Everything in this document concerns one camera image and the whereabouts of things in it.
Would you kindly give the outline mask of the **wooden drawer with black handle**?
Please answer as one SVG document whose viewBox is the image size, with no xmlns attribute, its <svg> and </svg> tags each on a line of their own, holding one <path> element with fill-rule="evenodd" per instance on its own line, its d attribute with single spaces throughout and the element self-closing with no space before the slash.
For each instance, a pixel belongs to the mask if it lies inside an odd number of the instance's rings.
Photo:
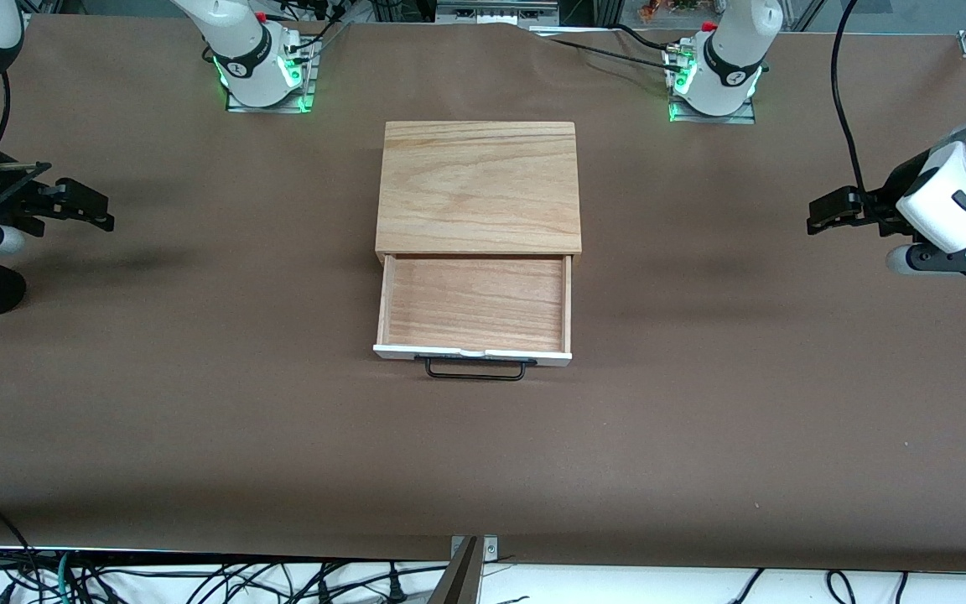
<svg viewBox="0 0 966 604">
<path fill-rule="evenodd" d="M 373 351 L 567 367 L 572 255 L 386 255 Z"/>
</svg>

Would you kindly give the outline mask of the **wooden drawer cabinet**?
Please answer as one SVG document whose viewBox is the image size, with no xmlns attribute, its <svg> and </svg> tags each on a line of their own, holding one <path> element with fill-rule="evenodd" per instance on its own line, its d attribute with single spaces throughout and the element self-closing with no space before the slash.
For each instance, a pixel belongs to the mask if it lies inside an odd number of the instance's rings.
<svg viewBox="0 0 966 604">
<path fill-rule="evenodd" d="M 391 120 L 384 130 L 375 251 L 578 256 L 574 123 Z"/>
</svg>

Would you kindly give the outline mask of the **grey equipment box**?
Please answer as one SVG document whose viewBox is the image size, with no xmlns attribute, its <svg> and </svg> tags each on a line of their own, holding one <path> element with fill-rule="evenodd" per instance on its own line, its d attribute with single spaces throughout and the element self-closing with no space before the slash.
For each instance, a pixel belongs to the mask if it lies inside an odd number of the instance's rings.
<svg viewBox="0 0 966 604">
<path fill-rule="evenodd" d="M 436 0 L 434 23 L 558 27 L 559 4 L 558 0 Z"/>
</svg>

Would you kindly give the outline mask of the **brown paper table cover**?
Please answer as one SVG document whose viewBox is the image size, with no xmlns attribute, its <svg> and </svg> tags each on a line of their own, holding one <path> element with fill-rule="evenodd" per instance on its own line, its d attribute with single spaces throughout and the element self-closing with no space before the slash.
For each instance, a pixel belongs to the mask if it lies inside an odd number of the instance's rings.
<svg viewBox="0 0 966 604">
<path fill-rule="evenodd" d="M 644 66 L 510 24 L 352 24 L 314 110 L 225 110 L 185 18 L 38 15 L 5 152 L 110 198 L 8 262 L 0 511 L 42 546 L 966 570 L 966 278 L 810 237 L 851 179 L 832 40 L 768 54 L 750 126 L 669 122 Z M 390 120 L 567 120 L 565 368 L 378 358 Z"/>
</svg>

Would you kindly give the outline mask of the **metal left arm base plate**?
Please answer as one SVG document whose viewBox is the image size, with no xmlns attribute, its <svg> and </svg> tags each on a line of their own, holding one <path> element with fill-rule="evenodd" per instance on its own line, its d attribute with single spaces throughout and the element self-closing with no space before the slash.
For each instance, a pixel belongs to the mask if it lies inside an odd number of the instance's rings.
<svg viewBox="0 0 966 604">
<path fill-rule="evenodd" d="M 663 53 L 663 64 L 672 68 L 666 76 L 668 119 L 671 122 L 754 123 L 751 97 L 761 69 L 754 69 L 749 77 L 736 71 L 730 76 L 739 83 L 732 86 L 727 77 L 702 64 L 697 49 L 687 42 L 684 39 L 683 44 L 671 44 Z"/>
</svg>

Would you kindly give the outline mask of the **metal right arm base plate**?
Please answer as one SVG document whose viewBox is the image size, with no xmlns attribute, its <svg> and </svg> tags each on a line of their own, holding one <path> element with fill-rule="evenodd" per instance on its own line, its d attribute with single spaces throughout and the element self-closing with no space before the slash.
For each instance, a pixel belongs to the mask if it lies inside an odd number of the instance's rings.
<svg viewBox="0 0 966 604">
<path fill-rule="evenodd" d="M 226 87 L 225 77 L 220 76 L 220 84 L 226 93 L 225 109 L 230 113 L 254 114 L 306 114 L 310 113 L 314 105 L 314 95 L 317 91 L 319 72 L 319 54 L 323 43 L 317 37 L 306 37 L 306 42 L 312 42 L 307 49 L 296 50 L 287 58 L 281 59 L 281 72 L 288 77 L 288 94 L 277 103 L 267 107 L 250 107 L 239 101 Z"/>
</svg>

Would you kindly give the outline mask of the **small metal bracket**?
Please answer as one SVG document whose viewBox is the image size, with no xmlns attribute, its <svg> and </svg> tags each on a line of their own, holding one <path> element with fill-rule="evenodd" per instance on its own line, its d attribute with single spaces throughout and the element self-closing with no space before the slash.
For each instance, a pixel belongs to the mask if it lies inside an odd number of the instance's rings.
<svg viewBox="0 0 966 604">
<path fill-rule="evenodd" d="M 452 560 L 459 553 L 461 543 L 465 539 L 468 539 L 469 535 L 454 535 L 451 539 L 451 551 L 449 552 L 449 559 Z M 486 563 L 497 562 L 499 560 L 499 542 L 498 536 L 493 534 L 478 535 L 480 550 L 482 550 L 482 559 Z"/>
</svg>

